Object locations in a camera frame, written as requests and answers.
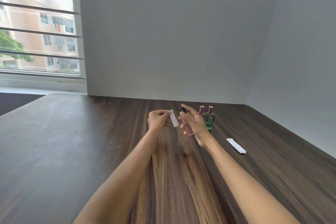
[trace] tree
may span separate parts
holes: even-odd
[[[6,31],[0,30],[0,47],[2,50],[6,51],[14,51],[14,52],[25,52],[25,48],[23,44],[11,38]],[[21,55],[21,54],[10,54],[10,53],[1,53],[0,50],[0,60],[6,55],[10,56],[13,59],[23,59],[27,62],[34,62],[34,58],[29,55]]]

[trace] paper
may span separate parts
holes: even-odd
[[[239,144],[237,144],[232,138],[226,139],[239,153],[246,154],[246,150],[244,150]]]
[[[170,110],[170,119],[173,123],[174,128],[179,126],[179,123],[177,122],[173,109]]]

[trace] green liquid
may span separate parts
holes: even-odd
[[[212,129],[212,123],[211,122],[206,122],[205,125],[207,126],[208,129]]]

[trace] person's right arm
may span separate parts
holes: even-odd
[[[191,114],[181,112],[179,119],[182,117],[189,123],[199,145],[212,156],[248,223],[298,224],[297,219],[220,146],[199,113],[189,106],[182,107]]]

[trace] table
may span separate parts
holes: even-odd
[[[72,223],[145,134],[148,113],[180,104],[50,94],[0,116],[0,223]],[[213,136],[247,172],[301,223],[335,223],[336,159],[251,107],[211,105]],[[130,222],[206,221],[247,223],[209,154],[164,128]]]

